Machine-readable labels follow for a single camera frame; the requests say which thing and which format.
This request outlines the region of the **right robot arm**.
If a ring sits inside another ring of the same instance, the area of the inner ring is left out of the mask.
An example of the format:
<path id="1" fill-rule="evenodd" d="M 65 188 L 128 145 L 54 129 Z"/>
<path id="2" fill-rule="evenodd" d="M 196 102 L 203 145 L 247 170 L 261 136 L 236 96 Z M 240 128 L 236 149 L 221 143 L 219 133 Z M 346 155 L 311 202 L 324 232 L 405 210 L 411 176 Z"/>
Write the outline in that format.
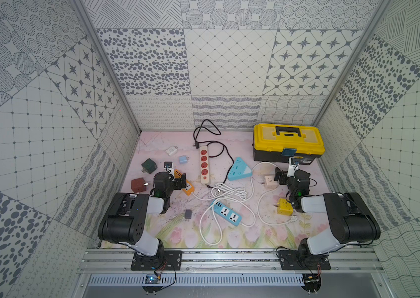
<path id="1" fill-rule="evenodd" d="M 311 196 L 310 173 L 303 170 L 275 169 L 274 180 L 288 187 L 286 200 L 302 213 L 327 216 L 329 227 L 301 241 L 301 257 L 324 256 L 347 245 L 371 245 L 380 238 L 381 228 L 357 192 L 330 192 Z"/>

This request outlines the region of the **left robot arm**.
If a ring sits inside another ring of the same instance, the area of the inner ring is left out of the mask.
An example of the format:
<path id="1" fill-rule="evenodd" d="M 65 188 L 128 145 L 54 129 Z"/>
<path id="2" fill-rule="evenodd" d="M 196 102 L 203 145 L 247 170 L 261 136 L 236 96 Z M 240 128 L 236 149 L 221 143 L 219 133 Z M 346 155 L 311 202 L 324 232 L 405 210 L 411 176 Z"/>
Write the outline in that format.
<path id="1" fill-rule="evenodd" d="M 173 191 L 186 187 L 186 174 L 161 171 L 154 176 L 149 194 L 118 192 L 98 226 L 99 239 L 125 245 L 150 261 L 162 261 L 163 243 L 145 230 L 145 220 L 149 214 L 166 213 Z"/>

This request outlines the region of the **blue power strip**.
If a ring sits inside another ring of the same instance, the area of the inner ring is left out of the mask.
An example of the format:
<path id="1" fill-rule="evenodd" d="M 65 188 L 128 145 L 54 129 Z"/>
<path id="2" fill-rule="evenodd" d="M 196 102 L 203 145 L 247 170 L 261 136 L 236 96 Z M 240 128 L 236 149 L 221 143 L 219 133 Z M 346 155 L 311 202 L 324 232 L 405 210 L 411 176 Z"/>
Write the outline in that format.
<path id="1" fill-rule="evenodd" d="M 215 202 L 213 204 L 214 213 L 221 216 L 225 219 L 228 223 L 232 224 L 235 227 L 238 227 L 241 221 L 241 216 L 233 211 L 232 209 L 228 208 L 222 202 Z"/>

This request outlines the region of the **yellow plug adapter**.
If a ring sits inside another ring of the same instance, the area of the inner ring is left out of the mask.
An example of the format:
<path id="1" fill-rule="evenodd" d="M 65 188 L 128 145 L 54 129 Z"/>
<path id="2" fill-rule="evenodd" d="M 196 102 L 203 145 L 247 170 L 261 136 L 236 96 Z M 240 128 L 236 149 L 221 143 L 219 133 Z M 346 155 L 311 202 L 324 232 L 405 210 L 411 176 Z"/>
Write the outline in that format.
<path id="1" fill-rule="evenodd" d="M 294 209 L 292 204 L 285 198 L 279 198 L 278 202 L 274 205 L 276 213 L 283 216 L 292 216 Z"/>

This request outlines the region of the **white USB charger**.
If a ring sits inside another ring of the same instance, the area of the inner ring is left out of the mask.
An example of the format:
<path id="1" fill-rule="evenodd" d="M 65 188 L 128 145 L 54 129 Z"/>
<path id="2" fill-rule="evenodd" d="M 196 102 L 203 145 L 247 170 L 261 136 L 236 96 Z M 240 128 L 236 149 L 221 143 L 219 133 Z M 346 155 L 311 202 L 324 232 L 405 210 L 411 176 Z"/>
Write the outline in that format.
<path id="1" fill-rule="evenodd" d="M 177 152 L 178 152 L 178 147 L 176 147 L 176 146 L 171 146 L 171 147 L 169 147 L 168 149 L 166 149 L 166 154 L 167 155 L 169 155 L 169 156 L 173 156 L 173 155 L 175 155 Z"/>

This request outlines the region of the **dark grey plug adapter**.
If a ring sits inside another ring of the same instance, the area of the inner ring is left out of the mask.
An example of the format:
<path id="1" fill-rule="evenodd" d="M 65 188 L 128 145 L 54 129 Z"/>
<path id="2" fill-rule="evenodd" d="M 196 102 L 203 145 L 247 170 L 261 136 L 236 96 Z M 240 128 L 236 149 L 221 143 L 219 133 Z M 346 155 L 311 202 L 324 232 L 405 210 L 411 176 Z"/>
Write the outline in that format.
<path id="1" fill-rule="evenodd" d="M 185 214 L 184 214 L 184 218 L 185 218 L 186 220 L 190 220 L 190 219 L 192 219 L 192 210 L 186 209 L 186 210 L 185 210 Z"/>

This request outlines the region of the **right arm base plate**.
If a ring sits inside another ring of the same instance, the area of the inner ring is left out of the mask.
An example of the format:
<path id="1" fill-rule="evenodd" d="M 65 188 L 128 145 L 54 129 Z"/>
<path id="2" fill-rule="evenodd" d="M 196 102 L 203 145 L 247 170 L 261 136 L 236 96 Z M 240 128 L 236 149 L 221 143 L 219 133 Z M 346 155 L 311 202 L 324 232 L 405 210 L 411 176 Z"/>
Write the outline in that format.
<path id="1" fill-rule="evenodd" d="M 327 255 L 300 255 L 296 250 L 278 249 L 275 251 L 282 270 L 331 270 Z"/>

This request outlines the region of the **teal power strip base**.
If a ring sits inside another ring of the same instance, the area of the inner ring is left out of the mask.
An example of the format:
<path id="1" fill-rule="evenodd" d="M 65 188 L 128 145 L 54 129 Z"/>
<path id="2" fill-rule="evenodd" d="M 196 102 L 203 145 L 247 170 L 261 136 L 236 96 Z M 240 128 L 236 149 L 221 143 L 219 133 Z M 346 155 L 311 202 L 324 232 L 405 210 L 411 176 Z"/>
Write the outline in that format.
<path id="1" fill-rule="evenodd" d="M 252 176 L 252 169 L 243 161 L 241 157 L 237 157 L 227 174 L 229 181 L 242 180 Z"/>

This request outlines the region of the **pink deer cube socket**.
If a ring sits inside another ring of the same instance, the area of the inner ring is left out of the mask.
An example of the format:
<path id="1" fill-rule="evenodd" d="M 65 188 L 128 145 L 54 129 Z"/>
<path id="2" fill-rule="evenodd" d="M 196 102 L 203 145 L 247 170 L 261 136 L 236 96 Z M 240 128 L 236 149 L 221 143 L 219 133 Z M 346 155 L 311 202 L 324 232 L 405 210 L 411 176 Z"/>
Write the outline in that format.
<path id="1" fill-rule="evenodd" d="M 263 185 L 266 189 L 274 189 L 279 186 L 279 182 L 274 180 L 274 176 L 266 175 Z"/>

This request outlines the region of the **green dragon cube socket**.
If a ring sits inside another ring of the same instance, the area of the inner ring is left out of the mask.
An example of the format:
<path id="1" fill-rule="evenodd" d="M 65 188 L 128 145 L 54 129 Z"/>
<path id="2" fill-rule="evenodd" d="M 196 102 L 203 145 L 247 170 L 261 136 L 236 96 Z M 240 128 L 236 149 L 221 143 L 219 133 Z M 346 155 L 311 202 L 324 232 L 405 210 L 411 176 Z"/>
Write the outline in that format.
<path id="1" fill-rule="evenodd" d="M 142 167 L 142 172 L 147 173 L 147 174 L 152 174 L 158 168 L 157 164 L 151 158 L 146 159 L 141 164 L 141 167 Z"/>

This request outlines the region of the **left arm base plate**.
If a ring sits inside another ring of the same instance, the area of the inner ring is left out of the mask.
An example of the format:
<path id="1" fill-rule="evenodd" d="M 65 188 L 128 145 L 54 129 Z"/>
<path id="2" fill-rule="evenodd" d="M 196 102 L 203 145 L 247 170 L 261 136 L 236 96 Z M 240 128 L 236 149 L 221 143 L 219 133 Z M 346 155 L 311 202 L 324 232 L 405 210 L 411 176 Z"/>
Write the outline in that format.
<path id="1" fill-rule="evenodd" d="M 147 257 L 135 252 L 130 268 L 132 271 L 156 271 L 162 268 L 179 271 L 182 257 L 183 251 L 181 250 L 164 250 L 158 252 L 156 257 Z"/>

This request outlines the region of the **dark red cube socket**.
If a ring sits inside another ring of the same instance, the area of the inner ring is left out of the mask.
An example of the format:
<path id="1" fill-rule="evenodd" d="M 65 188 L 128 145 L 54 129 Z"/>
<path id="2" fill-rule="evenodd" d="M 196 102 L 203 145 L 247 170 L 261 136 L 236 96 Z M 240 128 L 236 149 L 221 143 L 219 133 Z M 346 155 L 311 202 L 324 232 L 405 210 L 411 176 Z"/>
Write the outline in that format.
<path id="1" fill-rule="evenodd" d="M 137 178 L 131 181 L 131 190 L 134 193 L 145 192 L 148 185 L 143 178 Z"/>

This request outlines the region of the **light blue USB charger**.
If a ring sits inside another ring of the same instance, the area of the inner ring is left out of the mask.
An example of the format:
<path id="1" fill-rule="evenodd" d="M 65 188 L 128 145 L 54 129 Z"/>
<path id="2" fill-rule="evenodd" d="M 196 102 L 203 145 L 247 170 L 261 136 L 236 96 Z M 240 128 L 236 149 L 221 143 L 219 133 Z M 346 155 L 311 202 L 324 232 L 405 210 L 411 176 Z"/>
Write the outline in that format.
<path id="1" fill-rule="evenodd" d="M 178 161 L 179 161 L 179 164 L 180 165 L 187 164 L 188 160 L 189 160 L 189 158 L 187 156 L 184 156 L 184 155 L 183 156 L 180 156 L 178 158 Z"/>

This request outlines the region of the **orange power strip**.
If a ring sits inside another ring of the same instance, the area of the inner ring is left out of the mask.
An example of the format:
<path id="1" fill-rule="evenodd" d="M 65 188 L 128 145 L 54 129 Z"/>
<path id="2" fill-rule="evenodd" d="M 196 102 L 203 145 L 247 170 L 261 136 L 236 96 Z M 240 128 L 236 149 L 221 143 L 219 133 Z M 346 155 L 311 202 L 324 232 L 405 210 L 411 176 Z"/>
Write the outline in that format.
<path id="1" fill-rule="evenodd" d="M 195 188 L 194 186 L 186 179 L 186 173 L 181 173 L 179 170 L 174 171 L 175 179 L 175 190 L 182 190 L 187 196 L 190 196 Z"/>

